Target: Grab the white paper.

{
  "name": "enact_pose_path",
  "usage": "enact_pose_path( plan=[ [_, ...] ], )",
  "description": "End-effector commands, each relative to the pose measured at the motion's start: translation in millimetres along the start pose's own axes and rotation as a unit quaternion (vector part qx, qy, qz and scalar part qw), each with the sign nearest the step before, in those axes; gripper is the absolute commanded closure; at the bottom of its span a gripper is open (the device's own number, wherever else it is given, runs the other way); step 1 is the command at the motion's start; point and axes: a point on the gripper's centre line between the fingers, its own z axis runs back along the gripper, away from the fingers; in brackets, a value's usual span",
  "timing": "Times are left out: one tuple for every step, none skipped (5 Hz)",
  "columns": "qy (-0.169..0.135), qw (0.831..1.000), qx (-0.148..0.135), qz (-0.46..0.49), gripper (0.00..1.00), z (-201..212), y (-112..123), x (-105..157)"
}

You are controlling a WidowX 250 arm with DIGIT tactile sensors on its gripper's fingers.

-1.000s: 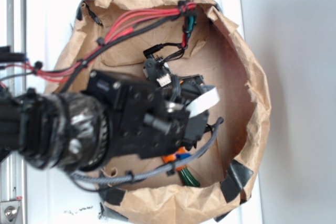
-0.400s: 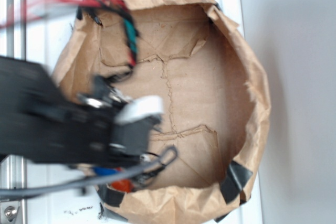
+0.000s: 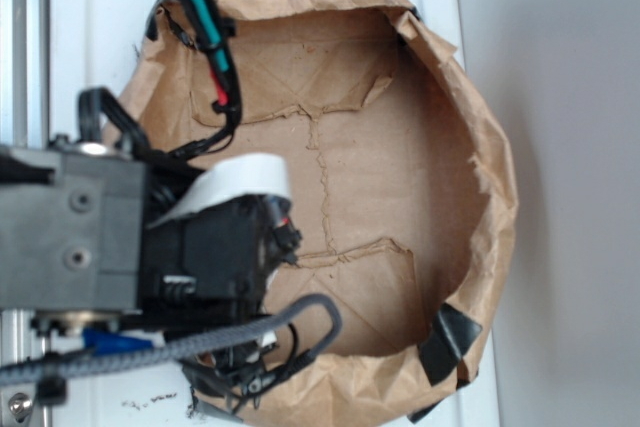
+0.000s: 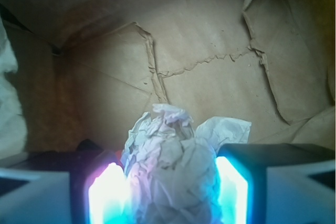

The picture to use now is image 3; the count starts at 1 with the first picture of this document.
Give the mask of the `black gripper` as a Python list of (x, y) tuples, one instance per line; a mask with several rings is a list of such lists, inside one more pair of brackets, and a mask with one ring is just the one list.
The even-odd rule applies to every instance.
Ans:
[(166, 221), (144, 234), (142, 322), (148, 327), (214, 327), (256, 317), (267, 281), (293, 264), (301, 234), (291, 202), (245, 195)]

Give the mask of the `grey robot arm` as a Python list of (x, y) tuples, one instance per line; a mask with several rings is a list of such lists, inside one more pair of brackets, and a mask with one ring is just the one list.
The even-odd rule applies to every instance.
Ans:
[(294, 263), (283, 158), (203, 170), (97, 143), (1, 149), (1, 305), (40, 331), (199, 332), (259, 315)]

